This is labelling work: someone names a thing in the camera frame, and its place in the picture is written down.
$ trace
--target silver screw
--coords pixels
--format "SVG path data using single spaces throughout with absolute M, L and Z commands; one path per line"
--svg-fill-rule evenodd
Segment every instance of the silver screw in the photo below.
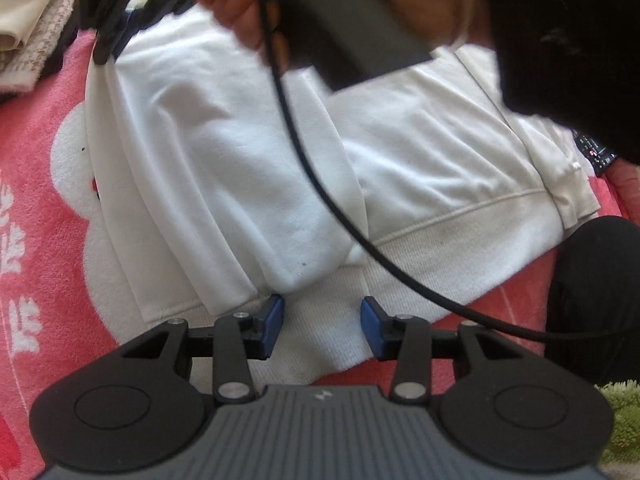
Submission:
M 242 399 L 250 391 L 249 386 L 244 383 L 224 383 L 218 388 L 218 393 L 225 399 Z
M 394 393 L 401 399 L 415 400 L 424 396 L 427 388 L 420 383 L 400 383 L 394 388 Z

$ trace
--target black pants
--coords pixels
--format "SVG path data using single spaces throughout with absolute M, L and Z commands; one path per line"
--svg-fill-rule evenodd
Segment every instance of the black pants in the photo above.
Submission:
M 587 222 L 559 247 L 548 298 L 550 332 L 640 326 L 640 228 L 622 218 Z M 639 380 L 640 333 L 548 344 L 545 357 L 594 384 Z

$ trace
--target green fluffy rug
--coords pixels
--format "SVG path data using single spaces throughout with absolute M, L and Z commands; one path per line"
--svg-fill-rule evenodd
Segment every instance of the green fluffy rug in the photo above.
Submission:
M 640 480 L 640 384 L 608 384 L 599 389 L 614 411 L 613 434 L 600 466 L 616 480 Z

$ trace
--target red blanket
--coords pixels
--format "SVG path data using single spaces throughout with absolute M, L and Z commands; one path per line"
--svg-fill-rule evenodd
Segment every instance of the red blanket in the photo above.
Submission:
M 66 145 L 78 158 L 69 164 L 60 164 L 57 151 L 69 123 L 82 117 L 92 40 L 81 34 L 59 75 L 0 107 L 0 480 L 27 480 L 43 466 L 28 428 L 34 398 L 116 345 L 87 287 L 93 235 L 85 209 L 99 210 L 99 202 L 85 147 Z M 594 180 L 593 186 L 603 213 L 620 215 L 607 183 Z M 554 258 L 553 251 L 542 256 L 472 307 L 542 328 Z M 449 316 L 438 325 L 457 322 Z M 319 382 L 386 388 L 392 369 L 367 362 Z M 435 389 L 451 381 L 447 364 L 436 362 Z

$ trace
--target black cable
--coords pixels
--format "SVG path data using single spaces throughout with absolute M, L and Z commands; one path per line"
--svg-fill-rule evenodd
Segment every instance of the black cable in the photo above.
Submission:
M 396 280 L 399 280 L 401 283 L 409 287 L 416 294 L 419 294 L 426 300 L 432 301 L 438 306 L 457 314 L 458 316 L 465 317 L 470 319 L 471 321 L 475 321 L 476 323 L 490 328 L 492 330 L 496 330 L 498 332 L 502 332 L 508 335 L 516 336 L 521 339 L 527 339 L 530 341 L 537 342 L 559 342 L 559 341 L 580 341 L 580 340 L 593 340 L 593 339 L 601 339 L 601 338 L 609 338 L 609 337 L 620 337 L 624 335 L 628 335 L 634 332 L 640 332 L 640 327 L 632 327 L 626 328 L 624 330 L 610 330 L 605 332 L 575 332 L 575 333 L 555 333 L 555 332 L 540 332 L 539 330 L 530 330 L 529 328 L 524 328 L 522 326 L 514 325 L 511 323 L 507 323 L 500 319 L 496 319 L 495 317 L 487 316 L 469 308 L 468 306 L 464 306 L 459 304 L 445 296 L 438 294 L 434 290 L 431 290 L 429 287 L 421 284 L 416 279 L 409 276 L 403 270 L 399 269 L 392 261 L 390 261 L 384 254 L 382 254 L 374 244 L 372 244 L 365 235 L 363 235 L 356 226 L 351 223 L 351 221 L 347 218 L 344 212 L 336 205 L 334 200 L 329 196 L 326 192 L 322 183 L 319 181 L 316 172 L 314 171 L 308 156 L 306 156 L 306 152 L 302 142 L 300 141 L 300 136 L 298 135 L 298 130 L 296 128 L 295 122 L 291 115 L 291 111 L 289 108 L 289 103 L 287 101 L 287 96 L 284 92 L 284 88 L 282 87 L 282 80 L 280 78 L 280 70 L 278 68 L 278 63 L 276 60 L 275 51 L 273 48 L 273 38 L 272 31 L 268 19 L 266 2 L 267 0 L 258 0 L 259 2 L 259 10 L 260 10 L 260 26 L 262 28 L 262 33 L 264 35 L 264 46 L 266 51 L 267 62 L 271 67 L 271 75 L 273 76 L 273 84 L 275 86 L 275 91 L 278 96 L 278 101 L 280 102 L 280 111 L 282 113 L 282 118 L 286 124 L 287 131 L 289 132 L 289 138 L 293 145 L 293 148 L 298 156 L 298 160 L 302 165 L 303 170 L 306 173 L 309 181 L 313 185 L 316 193 L 320 196 L 324 204 L 327 206 L 329 211 L 335 216 L 338 222 L 347 230 L 347 232 L 354 238 L 354 240 L 359 243 L 370 256 L 377 261 L 384 269 L 387 270 Z

